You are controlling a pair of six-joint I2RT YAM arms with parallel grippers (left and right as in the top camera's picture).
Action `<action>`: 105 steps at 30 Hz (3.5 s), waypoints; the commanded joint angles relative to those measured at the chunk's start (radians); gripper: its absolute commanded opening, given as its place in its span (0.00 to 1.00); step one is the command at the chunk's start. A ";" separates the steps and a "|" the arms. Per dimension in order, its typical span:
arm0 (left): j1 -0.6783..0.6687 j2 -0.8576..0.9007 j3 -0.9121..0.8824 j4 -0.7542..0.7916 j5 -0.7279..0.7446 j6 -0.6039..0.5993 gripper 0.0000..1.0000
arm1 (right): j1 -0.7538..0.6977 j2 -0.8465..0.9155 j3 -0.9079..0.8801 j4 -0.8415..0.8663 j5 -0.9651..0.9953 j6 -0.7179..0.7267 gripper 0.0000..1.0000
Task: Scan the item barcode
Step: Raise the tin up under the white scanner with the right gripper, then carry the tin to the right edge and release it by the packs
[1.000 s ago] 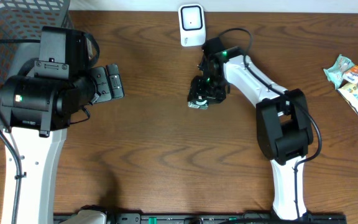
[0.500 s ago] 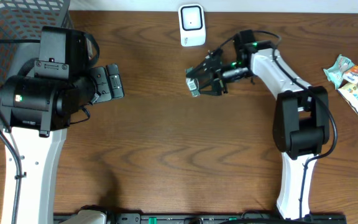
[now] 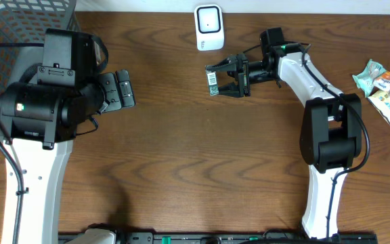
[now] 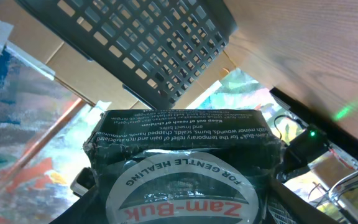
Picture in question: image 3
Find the teal small packet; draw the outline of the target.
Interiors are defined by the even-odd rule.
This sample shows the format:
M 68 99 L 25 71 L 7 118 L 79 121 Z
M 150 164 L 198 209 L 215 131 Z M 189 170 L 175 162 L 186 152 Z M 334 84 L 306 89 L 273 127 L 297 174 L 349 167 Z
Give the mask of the teal small packet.
M 364 92 L 364 96 L 367 98 L 374 89 L 374 80 L 386 72 L 386 69 L 382 64 L 369 59 L 365 69 L 358 75 L 353 75 L 352 78 L 358 89 Z

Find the orange small box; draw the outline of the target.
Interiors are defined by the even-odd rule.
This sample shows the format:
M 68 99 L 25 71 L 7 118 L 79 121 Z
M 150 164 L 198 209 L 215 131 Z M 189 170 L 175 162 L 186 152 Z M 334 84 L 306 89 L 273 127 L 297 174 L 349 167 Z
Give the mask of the orange small box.
M 390 92 L 390 72 L 386 71 L 373 81 L 373 86 L 384 92 Z

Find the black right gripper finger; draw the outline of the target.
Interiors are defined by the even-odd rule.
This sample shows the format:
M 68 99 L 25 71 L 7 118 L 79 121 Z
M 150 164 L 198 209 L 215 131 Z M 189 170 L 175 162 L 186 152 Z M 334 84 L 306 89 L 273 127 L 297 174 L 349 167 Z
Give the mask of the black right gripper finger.
M 237 56 L 228 56 L 226 59 L 220 61 L 218 64 L 206 65 L 205 70 L 208 73 L 236 72 L 236 71 L 238 71 L 238 57 Z
M 219 91 L 219 95 L 222 96 L 229 96 L 233 98 L 240 97 L 240 87 L 236 85 L 234 82 L 219 87 L 218 91 Z

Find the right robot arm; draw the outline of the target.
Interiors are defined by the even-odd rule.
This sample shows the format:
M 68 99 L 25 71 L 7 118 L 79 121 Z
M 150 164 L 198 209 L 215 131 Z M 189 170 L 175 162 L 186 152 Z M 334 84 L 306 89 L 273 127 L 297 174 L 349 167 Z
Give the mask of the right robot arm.
M 251 62 L 244 52 L 206 66 L 213 96 L 249 96 L 256 83 L 285 83 L 304 107 L 299 138 L 309 166 L 309 190 L 301 225 L 309 239 L 332 241 L 343 182 L 362 148 L 361 102 L 344 94 L 312 64 L 308 46 L 286 41 L 280 27 L 260 34 L 263 58 Z

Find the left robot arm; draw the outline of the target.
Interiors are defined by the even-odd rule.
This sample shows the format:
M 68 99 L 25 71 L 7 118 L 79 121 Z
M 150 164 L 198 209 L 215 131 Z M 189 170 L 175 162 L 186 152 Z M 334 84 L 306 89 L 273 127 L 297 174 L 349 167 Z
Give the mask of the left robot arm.
M 48 29 L 32 75 L 0 96 L 5 136 L 3 243 L 57 243 L 60 198 L 77 127 L 135 105 L 129 73 L 106 73 L 108 50 L 87 33 Z

